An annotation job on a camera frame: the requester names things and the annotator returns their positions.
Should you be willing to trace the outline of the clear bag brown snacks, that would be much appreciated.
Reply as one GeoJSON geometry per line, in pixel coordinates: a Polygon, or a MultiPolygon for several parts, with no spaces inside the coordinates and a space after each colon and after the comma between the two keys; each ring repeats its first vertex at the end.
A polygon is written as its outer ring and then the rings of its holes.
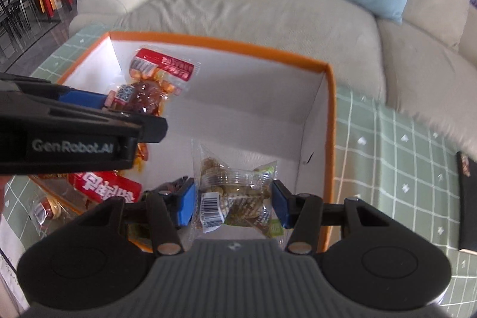
{"type": "Polygon", "coordinates": [[[286,232],[272,208],[278,162],[234,168],[194,140],[192,163],[196,184],[192,239],[270,238],[285,243],[286,232]]]}

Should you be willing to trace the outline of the large red snack bag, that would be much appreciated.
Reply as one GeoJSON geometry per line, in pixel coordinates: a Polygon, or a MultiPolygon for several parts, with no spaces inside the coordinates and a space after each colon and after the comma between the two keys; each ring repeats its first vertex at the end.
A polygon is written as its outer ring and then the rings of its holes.
{"type": "Polygon", "coordinates": [[[69,173],[68,182],[97,203],[111,197],[122,197],[126,203],[136,203],[142,195],[140,183],[122,177],[115,171],[69,173]]]}

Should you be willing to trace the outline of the orange cardboard box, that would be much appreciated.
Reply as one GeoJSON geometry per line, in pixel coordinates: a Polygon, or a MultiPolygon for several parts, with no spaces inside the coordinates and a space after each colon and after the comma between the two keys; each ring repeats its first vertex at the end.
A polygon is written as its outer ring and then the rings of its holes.
{"type": "Polygon", "coordinates": [[[294,194],[331,201],[335,167],[335,79],[330,65],[294,53],[191,35],[84,33],[67,48],[60,82],[105,94],[128,80],[136,52],[151,48],[196,62],[190,88],[166,106],[166,138],[150,145],[139,174],[144,189],[193,175],[204,146],[235,169],[276,162],[294,194]]]}

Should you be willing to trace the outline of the small clear pastry packet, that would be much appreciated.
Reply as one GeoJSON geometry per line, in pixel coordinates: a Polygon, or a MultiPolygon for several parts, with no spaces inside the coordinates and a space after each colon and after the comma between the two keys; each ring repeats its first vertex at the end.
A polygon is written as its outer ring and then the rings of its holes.
{"type": "Polygon", "coordinates": [[[74,214],[67,207],[48,195],[42,196],[32,203],[29,215],[39,234],[54,232],[74,218],[74,214]]]}

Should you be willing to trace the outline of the beige sofa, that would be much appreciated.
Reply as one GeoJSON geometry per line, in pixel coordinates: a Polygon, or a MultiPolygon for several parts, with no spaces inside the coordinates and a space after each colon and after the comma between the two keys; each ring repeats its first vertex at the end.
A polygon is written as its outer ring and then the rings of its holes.
{"type": "Polygon", "coordinates": [[[95,23],[258,44],[330,63],[337,80],[476,153],[476,34],[456,52],[411,23],[347,0],[77,0],[95,23]]]}

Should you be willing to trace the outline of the green grid tablecloth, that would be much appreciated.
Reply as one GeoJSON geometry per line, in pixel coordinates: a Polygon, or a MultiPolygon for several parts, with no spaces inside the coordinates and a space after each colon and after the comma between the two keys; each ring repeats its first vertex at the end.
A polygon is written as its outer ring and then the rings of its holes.
{"type": "MultiPolygon", "coordinates": [[[[103,34],[96,27],[80,33],[91,40],[103,34]]],[[[71,55],[68,42],[38,68],[37,77],[60,82],[71,55]]],[[[452,317],[472,316],[476,256],[458,249],[454,146],[439,133],[347,88],[337,89],[336,104],[334,200],[361,198],[433,242],[453,268],[442,308],[452,317]]]]}

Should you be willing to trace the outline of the red sauce meat packet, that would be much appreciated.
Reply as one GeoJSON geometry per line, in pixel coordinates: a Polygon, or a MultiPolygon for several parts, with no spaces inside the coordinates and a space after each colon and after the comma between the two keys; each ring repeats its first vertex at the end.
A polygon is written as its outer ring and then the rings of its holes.
{"type": "Polygon", "coordinates": [[[114,111],[164,117],[167,103],[190,89],[201,63],[139,48],[128,66],[129,82],[108,93],[114,111]]]}

